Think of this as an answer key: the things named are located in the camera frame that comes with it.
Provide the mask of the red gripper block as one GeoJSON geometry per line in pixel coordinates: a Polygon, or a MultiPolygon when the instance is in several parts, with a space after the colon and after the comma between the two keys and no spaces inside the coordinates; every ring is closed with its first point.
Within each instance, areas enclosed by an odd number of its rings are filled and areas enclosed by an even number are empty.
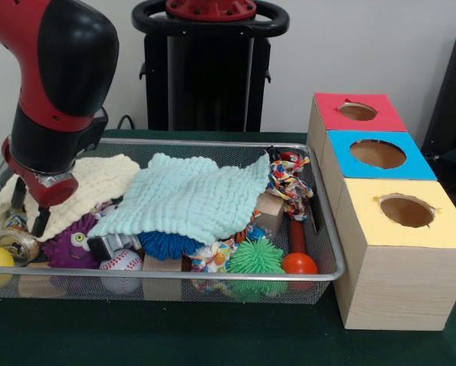
{"type": "Polygon", "coordinates": [[[24,200],[28,193],[39,206],[31,234],[40,238],[50,218],[50,207],[68,200],[78,189],[79,183],[70,172],[42,175],[23,167],[11,154],[9,137],[2,144],[2,155],[8,167],[19,176],[11,197],[11,209],[25,212],[24,200]]]}

